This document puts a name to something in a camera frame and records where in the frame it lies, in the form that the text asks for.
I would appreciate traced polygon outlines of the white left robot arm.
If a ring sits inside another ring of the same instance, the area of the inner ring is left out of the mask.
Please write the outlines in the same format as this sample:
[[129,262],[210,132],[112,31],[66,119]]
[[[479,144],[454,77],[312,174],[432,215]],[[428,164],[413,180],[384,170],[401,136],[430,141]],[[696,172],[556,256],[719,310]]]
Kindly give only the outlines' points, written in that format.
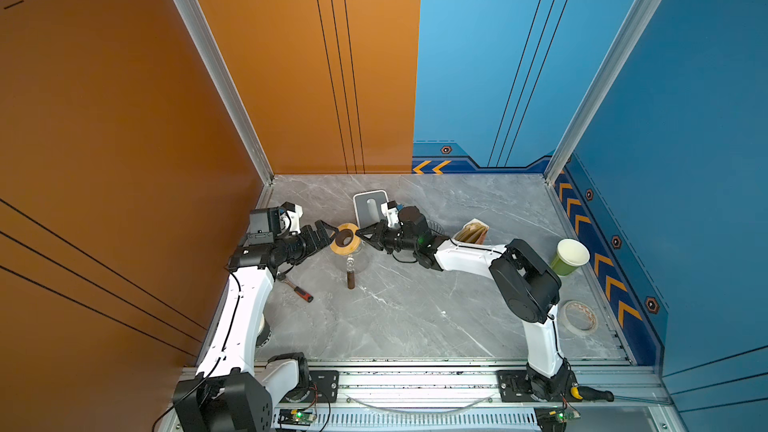
[[321,220],[298,232],[262,239],[250,236],[227,266],[227,295],[202,362],[192,379],[179,382],[172,405],[184,431],[269,431],[273,409],[287,396],[317,394],[300,352],[254,366],[259,336],[268,327],[264,309],[284,264],[297,266],[328,247],[339,230]]

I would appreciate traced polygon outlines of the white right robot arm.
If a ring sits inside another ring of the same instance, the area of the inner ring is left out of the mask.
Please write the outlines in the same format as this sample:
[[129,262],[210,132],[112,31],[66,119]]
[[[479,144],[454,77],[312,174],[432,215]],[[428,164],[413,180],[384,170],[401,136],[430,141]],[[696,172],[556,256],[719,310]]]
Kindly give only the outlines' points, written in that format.
[[387,254],[409,251],[424,268],[464,272],[491,280],[506,307],[523,322],[527,344],[527,392],[540,401],[563,399],[572,387],[572,369],[560,346],[557,312],[562,282],[522,239],[484,246],[438,234],[425,222],[394,229],[386,221],[355,235]]

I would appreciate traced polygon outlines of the clear glass dripper cone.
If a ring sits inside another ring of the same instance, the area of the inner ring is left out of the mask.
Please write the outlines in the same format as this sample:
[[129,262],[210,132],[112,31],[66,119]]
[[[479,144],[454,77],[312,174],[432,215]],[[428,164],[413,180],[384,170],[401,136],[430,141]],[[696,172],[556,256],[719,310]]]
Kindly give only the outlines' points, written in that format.
[[443,236],[443,237],[447,237],[448,236],[448,234],[446,233],[445,229],[440,224],[438,224],[437,222],[428,219],[427,220],[427,225],[428,225],[429,230],[435,236]]

